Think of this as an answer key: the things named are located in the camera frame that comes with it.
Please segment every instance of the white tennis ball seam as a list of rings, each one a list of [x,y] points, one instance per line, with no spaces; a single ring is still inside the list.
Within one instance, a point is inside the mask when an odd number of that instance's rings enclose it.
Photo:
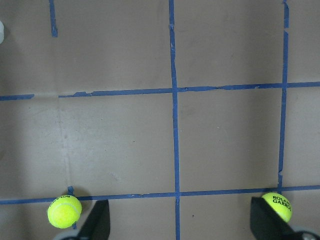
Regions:
[[[79,217],[80,217],[80,213],[79,213],[79,211],[75,208],[74,205],[72,205],[71,203],[68,203],[68,202],[60,203],[60,204],[57,205],[57,206],[51,211],[51,213],[50,213],[50,215],[51,215],[51,220],[53,221],[53,223],[54,223],[55,226],[58,226],[58,225],[57,225],[57,222],[55,221],[55,218],[54,218],[55,211],[56,211],[56,209],[59,208],[61,205],[69,205],[69,206],[71,206],[71,207],[75,210],[75,212],[79,215]]]

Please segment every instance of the neon green ball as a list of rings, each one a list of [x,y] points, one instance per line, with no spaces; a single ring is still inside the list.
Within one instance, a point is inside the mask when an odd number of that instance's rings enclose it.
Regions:
[[[288,199],[278,193],[269,192],[262,198],[272,207],[272,209],[288,223],[292,216],[292,207]]]
[[[66,229],[79,220],[81,211],[81,203],[76,197],[63,195],[50,204],[47,214],[54,227]]]

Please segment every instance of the gray floor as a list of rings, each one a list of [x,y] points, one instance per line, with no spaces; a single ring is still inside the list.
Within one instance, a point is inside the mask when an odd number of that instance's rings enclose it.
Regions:
[[[1,239],[52,239],[73,186],[112,196],[110,240],[253,240],[282,151],[290,224],[320,232],[320,2],[287,4],[282,101],[282,0],[175,0],[176,102],[168,0],[55,0],[58,37],[48,0],[0,0]]]

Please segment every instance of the tennis ball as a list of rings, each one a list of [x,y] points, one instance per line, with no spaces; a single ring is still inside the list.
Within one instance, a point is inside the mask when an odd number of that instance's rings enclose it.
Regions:
[[[79,220],[81,211],[81,203],[76,197],[63,195],[50,204],[47,214],[54,227],[66,229]]]
[[[287,223],[292,216],[292,207],[288,199],[278,193],[269,192],[262,198],[272,207],[272,209]]]

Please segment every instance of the black object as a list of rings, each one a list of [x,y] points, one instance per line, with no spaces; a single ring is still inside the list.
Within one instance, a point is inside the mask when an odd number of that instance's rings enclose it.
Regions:
[[[109,201],[97,201],[77,236],[63,240],[108,240],[110,235]]]
[[[320,240],[311,232],[295,232],[261,197],[251,199],[250,228],[257,240]]]

